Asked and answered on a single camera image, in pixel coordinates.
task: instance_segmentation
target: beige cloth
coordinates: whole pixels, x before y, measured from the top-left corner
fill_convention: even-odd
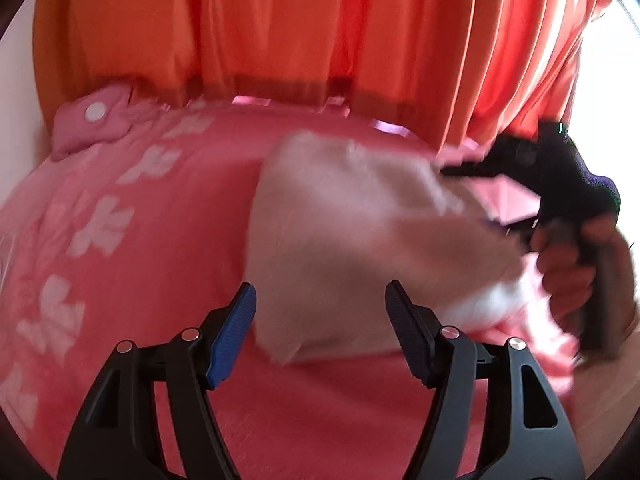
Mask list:
[[[258,345],[281,364],[398,348],[385,286],[465,332],[529,299],[522,248],[417,155],[305,132],[267,158],[248,231]]]

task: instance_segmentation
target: metal pin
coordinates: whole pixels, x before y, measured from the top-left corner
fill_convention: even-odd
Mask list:
[[[446,339],[457,339],[460,337],[460,330],[451,325],[443,326],[442,329],[440,329],[440,333]]]
[[[519,337],[512,337],[509,339],[509,346],[514,350],[524,350],[527,344]]]
[[[196,341],[200,337],[200,330],[197,328],[187,328],[182,331],[180,337],[183,341]]]
[[[125,339],[124,341],[120,341],[118,343],[118,345],[116,346],[116,351],[118,352],[118,354],[126,354],[127,352],[131,352],[132,348],[133,343],[128,339]]]

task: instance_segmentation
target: white button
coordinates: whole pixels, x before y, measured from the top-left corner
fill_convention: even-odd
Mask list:
[[[107,105],[104,103],[92,103],[84,112],[84,118],[90,123],[95,123],[103,118],[107,113]]]

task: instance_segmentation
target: pink bedsheet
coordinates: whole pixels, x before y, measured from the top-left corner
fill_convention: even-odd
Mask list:
[[[228,303],[242,277],[261,162],[301,129],[423,149],[364,120],[210,105],[164,112],[115,144],[47,161],[10,198],[0,232],[16,235],[17,250],[0,296],[0,403],[49,472],[119,340],[168,341]],[[535,208],[506,181],[478,190],[503,217]],[[568,406],[574,342],[553,325],[542,295],[474,336],[501,344],[512,335],[529,341]],[[475,465],[484,388],[478,384],[462,471]],[[383,480],[401,478],[431,397],[399,354],[278,367],[249,336],[211,400],[246,480]],[[168,461],[180,472],[162,388],[159,405]]]

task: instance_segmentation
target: orange curtain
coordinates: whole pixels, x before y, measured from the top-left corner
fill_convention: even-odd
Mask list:
[[[584,27],[609,2],[38,0],[36,82],[48,121],[110,78],[174,104],[342,96],[437,150],[559,120]]]

